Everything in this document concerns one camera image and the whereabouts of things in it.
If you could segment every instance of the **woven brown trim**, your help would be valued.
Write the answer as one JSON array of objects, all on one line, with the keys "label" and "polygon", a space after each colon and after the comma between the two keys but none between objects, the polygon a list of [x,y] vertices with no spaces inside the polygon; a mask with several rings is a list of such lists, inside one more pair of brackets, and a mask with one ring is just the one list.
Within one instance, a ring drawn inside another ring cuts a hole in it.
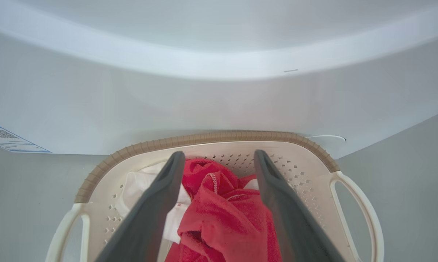
[{"label": "woven brown trim", "polygon": [[324,149],[313,141],[294,133],[268,131],[221,131],[209,134],[177,136],[174,138],[133,144],[108,156],[107,159],[98,164],[85,179],[75,196],[75,203],[88,203],[91,194],[104,175],[118,163],[130,158],[131,156],[178,146],[230,141],[279,141],[297,144],[315,154],[330,172],[340,171],[337,163]]}]

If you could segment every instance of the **beige plastic basket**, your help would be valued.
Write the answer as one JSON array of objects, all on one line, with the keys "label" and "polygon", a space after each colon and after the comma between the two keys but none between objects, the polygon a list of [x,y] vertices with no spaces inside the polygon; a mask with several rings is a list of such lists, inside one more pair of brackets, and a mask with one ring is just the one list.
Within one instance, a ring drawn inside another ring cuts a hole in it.
[{"label": "beige plastic basket", "polygon": [[[346,262],[358,262],[360,258],[334,188],[337,181],[344,184],[366,218],[371,235],[371,261],[383,261],[381,226],[371,203],[322,148],[293,133],[224,131],[144,142],[109,156],[96,166],[79,189],[72,209],[52,239],[46,262],[62,260],[70,230],[78,217],[83,219],[80,261],[96,259],[122,221],[115,201],[128,172],[166,161],[175,151],[183,151],[187,158],[214,160],[243,177],[254,173],[252,158],[256,149],[263,149],[271,157]],[[164,261],[169,246],[169,242],[162,241],[158,261]]]}]

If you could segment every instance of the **white cloth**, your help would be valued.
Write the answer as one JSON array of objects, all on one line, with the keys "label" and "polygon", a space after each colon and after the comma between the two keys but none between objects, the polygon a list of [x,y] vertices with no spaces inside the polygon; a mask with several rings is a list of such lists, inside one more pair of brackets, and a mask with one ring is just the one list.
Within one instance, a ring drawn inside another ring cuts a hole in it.
[{"label": "white cloth", "polygon": [[[150,187],[156,176],[164,167],[166,162],[155,164],[143,168],[138,172],[129,172],[126,182],[122,189],[122,194],[116,200],[116,208],[122,217],[126,217],[132,207],[139,200],[143,192]],[[167,213],[166,223],[162,237],[172,242],[180,243],[180,237],[177,234],[180,222],[184,217],[185,211],[191,204],[191,199],[183,185],[180,186],[177,204]]]}]

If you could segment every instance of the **sticker label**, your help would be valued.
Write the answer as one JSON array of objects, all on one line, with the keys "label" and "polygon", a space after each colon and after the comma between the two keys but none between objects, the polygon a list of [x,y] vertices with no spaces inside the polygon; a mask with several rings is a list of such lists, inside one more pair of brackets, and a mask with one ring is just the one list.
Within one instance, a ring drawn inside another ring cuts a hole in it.
[{"label": "sticker label", "polygon": [[11,152],[51,153],[0,127],[0,147]]}]

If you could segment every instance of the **red cloth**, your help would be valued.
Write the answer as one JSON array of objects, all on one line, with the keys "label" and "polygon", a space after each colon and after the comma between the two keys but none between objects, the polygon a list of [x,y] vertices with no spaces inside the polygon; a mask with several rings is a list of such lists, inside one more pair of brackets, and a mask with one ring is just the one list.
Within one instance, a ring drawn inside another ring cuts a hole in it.
[{"label": "red cloth", "polygon": [[186,161],[182,184],[193,201],[166,262],[281,262],[271,212],[259,191],[206,159]]}]

